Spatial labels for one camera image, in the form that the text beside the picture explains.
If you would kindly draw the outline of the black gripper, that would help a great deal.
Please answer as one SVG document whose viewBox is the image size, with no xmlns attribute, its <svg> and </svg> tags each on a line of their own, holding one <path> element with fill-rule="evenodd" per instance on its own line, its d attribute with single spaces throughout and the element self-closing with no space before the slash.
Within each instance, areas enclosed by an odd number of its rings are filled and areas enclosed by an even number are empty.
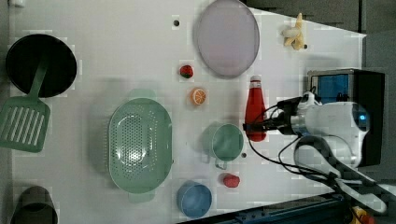
<svg viewBox="0 0 396 224">
<path fill-rule="evenodd" d="M 268 132 L 279 130 L 282 134 L 294 135 L 294 131 L 291 126 L 291 117 L 297 115 L 297 107 L 301 100 L 301 97 L 294 97 L 278 102 L 276 107 L 281 109 L 282 112 L 276 117 L 276 123 L 273 123 L 272 121 L 244 123 L 243 130 L 247 132 Z"/>
</svg>

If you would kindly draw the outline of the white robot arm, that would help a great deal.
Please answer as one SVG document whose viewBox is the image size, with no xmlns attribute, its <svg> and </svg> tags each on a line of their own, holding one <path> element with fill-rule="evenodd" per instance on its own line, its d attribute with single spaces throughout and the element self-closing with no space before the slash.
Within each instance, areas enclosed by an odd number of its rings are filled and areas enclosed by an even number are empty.
<svg viewBox="0 0 396 224">
<path fill-rule="evenodd" d="M 243 124 L 243 130 L 248 135 L 278 130 L 296 137 L 292 143 L 294 163 L 277 159 L 276 164 L 341 193 L 377 215 L 387 213 L 389 203 L 395 200 L 395 187 L 380 184 L 357 170 L 370 131 L 370 116 L 364 107 L 354 102 L 322 104 L 307 91 L 272 108 L 281 113 L 266 118 L 261 111 Z"/>
</svg>

